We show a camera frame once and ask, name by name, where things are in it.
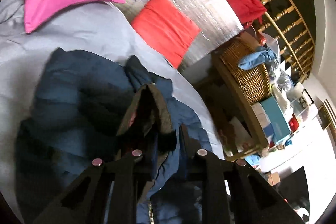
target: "gray bed sheet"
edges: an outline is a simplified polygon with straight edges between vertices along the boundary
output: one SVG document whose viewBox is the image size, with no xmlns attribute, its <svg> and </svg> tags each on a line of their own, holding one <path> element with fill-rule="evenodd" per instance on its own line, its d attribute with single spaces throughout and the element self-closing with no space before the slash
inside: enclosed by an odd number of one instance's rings
<svg viewBox="0 0 336 224">
<path fill-rule="evenodd" d="M 24 30 L 24 0 L 0 3 L 0 190 L 23 222 L 14 189 L 14 143 L 30 113 L 35 87 L 50 54 L 58 47 L 81 49 L 125 64 L 136 55 L 148 71 L 173 82 L 173 96 L 199 116 L 213 152 L 224 159 L 212 118 L 189 82 L 133 30 L 113 4 L 89 3 L 63 10 L 35 32 Z"/>
</svg>

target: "screw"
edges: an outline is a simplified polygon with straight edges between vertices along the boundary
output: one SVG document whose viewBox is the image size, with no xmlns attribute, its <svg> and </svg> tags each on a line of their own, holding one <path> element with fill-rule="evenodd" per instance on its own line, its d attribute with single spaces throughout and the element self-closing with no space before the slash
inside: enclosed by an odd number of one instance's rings
<svg viewBox="0 0 336 224">
<path fill-rule="evenodd" d="M 100 158 L 96 158 L 92 161 L 93 166 L 101 166 L 103 164 L 103 160 Z"/>
<path fill-rule="evenodd" d="M 208 151 L 205 149 L 200 149 L 197 151 L 197 154 L 199 154 L 200 156 L 205 156 L 207 153 Z"/>
<path fill-rule="evenodd" d="M 244 159 L 238 159 L 236 161 L 236 163 L 239 165 L 239 166 L 245 166 L 246 165 L 246 160 Z"/>
<path fill-rule="evenodd" d="M 132 155 L 135 157 L 140 157 L 142 155 L 142 151 L 140 149 L 135 149 L 132 151 Z"/>
</svg>

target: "blue jacket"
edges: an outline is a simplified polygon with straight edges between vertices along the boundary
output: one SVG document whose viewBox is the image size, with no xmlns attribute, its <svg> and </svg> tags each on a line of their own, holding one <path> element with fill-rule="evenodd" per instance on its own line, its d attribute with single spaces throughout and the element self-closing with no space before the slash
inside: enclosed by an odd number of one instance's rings
<svg viewBox="0 0 336 224">
<path fill-rule="evenodd" d="M 26 224 L 67 187 L 94 158 L 116 153 L 116 132 L 134 94 L 155 83 L 166 100 L 173 128 L 183 123 L 190 137 L 211 151 L 195 112 L 172 97 L 172 82 L 148 72 L 132 56 L 125 67 L 86 51 L 57 49 L 37 86 L 31 117 L 21 123 L 16 142 L 16 195 Z M 198 185 L 177 182 L 180 147 L 160 166 L 147 200 L 138 205 L 137 222 L 198 223 Z"/>
</svg>

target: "zipper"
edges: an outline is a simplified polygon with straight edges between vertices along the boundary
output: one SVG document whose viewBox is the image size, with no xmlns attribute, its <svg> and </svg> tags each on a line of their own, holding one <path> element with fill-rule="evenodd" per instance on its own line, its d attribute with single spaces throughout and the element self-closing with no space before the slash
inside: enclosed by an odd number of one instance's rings
<svg viewBox="0 0 336 224">
<path fill-rule="evenodd" d="M 151 198 L 148 199 L 148 213 L 149 213 L 149 223 L 154 224 L 154 211 Z"/>
</svg>

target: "brown wicker basket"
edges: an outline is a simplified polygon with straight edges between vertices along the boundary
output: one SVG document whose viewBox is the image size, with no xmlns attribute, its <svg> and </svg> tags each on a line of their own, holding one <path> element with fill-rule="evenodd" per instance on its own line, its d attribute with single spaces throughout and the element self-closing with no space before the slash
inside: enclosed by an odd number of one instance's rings
<svg viewBox="0 0 336 224">
<path fill-rule="evenodd" d="M 252 52 L 254 50 L 248 47 L 240 37 L 235 37 L 230 41 L 230 45 L 223 49 L 220 56 L 243 90 L 250 105 L 270 97 L 270 84 L 264 64 L 250 70 L 242 70 L 238 67 L 239 60 Z"/>
</svg>

